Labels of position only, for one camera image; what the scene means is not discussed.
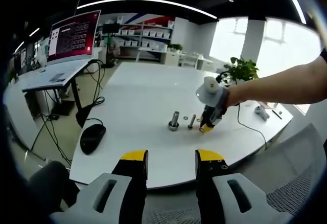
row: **white table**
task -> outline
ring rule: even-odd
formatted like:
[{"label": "white table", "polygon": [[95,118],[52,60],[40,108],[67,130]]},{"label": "white table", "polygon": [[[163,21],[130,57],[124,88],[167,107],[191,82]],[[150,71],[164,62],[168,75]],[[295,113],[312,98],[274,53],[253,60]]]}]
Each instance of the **white table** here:
[{"label": "white table", "polygon": [[[107,131],[98,148],[85,155],[78,142],[70,179],[89,184],[103,172],[111,173],[119,158],[133,150],[149,150],[148,188],[176,185],[195,179],[195,150],[215,151],[231,165],[264,145],[262,136],[237,123],[237,107],[230,107],[222,121],[202,135],[187,125],[193,114],[203,112],[195,95],[205,76],[217,74],[166,65],[122,63],[101,96],[105,102],[95,106],[89,118],[101,119]],[[283,119],[268,111],[264,122],[254,113],[258,103],[241,105],[240,121],[260,130],[269,141],[292,119],[282,106]],[[172,132],[168,122],[179,111],[179,129]],[[94,120],[86,121],[83,130]]]}]

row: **chair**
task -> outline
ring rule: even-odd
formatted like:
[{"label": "chair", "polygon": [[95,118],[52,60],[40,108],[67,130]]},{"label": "chair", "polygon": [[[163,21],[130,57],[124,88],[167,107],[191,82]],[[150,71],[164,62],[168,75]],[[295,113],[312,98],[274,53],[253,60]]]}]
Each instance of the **chair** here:
[{"label": "chair", "polygon": [[181,56],[181,66],[188,68],[197,68],[199,55],[184,55]]},{"label": "chair", "polygon": [[294,216],[322,177],[325,165],[322,139],[309,124],[278,146],[256,155],[241,173],[266,193],[272,208]]}]

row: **computer mouse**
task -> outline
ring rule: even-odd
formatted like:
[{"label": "computer mouse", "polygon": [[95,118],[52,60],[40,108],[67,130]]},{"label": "computer mouse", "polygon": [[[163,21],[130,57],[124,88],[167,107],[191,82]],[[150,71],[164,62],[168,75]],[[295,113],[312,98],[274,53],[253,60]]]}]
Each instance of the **computer mouse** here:
[{"label": "computer mouse", "polygon": [[94,124],[83,131],[81,136],[80,145],[82,151],[89,155],[98,147],[106,127],[101,124]]}]

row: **bolt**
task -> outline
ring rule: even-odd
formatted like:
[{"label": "bolt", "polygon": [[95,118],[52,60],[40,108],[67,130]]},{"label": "bolt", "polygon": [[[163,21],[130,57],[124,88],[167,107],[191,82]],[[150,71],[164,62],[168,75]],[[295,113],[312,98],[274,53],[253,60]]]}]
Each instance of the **bolt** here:
[{"label": "bolt", "polygon": [[193,128],[193,123],[194,123],[195,118],[196,118],[196,115],[194,114],[193,117],[192,117],[192,119],[191,119],[190,124],[188,125],[188,129],[192,129]]},{"label": "bolt", "polygon": [[179,112],[178,112],[178,111],[174,112],[174,114],[173,114],[173,118],[172,118],[172,120],[171,120],[171,121],[169,122],[169,124],[168,124],[168,128],[169,128],[171,131],[176,131],[176,130],[177,130],[177,128],[178,128],[178,126],[179,126],[179,124],[178,124],[178,122],[177,122],[178,117],[179,117]]}]

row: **monitor screen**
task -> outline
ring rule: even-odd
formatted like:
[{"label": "monitor screen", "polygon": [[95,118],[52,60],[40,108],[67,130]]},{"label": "monitor screen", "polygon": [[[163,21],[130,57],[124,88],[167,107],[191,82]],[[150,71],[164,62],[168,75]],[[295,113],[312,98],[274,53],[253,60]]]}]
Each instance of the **monitor screen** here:
[{"label": "monitor screen", "polygon": [[100,11],[79,14],[51,27],[48,61],[91,55]]}]

